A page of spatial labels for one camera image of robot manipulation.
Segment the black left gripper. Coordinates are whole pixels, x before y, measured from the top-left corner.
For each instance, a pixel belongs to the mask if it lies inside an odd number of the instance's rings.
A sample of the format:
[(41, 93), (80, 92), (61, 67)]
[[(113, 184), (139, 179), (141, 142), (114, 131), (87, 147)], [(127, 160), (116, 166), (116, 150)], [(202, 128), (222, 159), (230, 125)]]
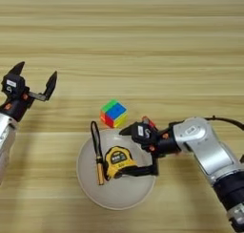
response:
[[(19, 62), (10, 70), (10, 74), (20, 75), (22, 73), (25, 62)], [(23, 93), (17, 98), (8, 98), (6, 102), (0, 106), (0, 114), (7, 115), (19, 122), (26, 111), (31, 107), (34, 100), (46, 101), (51, 98), (57, 81), (57, 72), (54, 72), (46, 84), (44, 94), (36, 94), (32, 92)]]

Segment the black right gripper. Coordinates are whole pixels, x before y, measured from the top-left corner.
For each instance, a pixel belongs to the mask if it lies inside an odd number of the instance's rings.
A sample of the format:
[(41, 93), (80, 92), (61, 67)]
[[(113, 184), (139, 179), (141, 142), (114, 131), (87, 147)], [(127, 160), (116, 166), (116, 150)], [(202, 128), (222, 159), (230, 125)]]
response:
[[(176, 143), (173, 132), (174, 123), (170, 123), (164, 130), (158, 130), (151, 124), (144, 123), (145, 136), (141, 141), (141, 148), (148, 152), (152, 157), (150, 166), (128, 166), (120, 170), (123, 175), (142, 177), (142, 176), (157, 176), (158, 175), (158, 160), (170, 154), (177, 154), (181, 151)], [(122, 129), (119, 134), (121, 136), (135, 136), (137, 134), (138, 123), (135, 122), (126, 128)]]

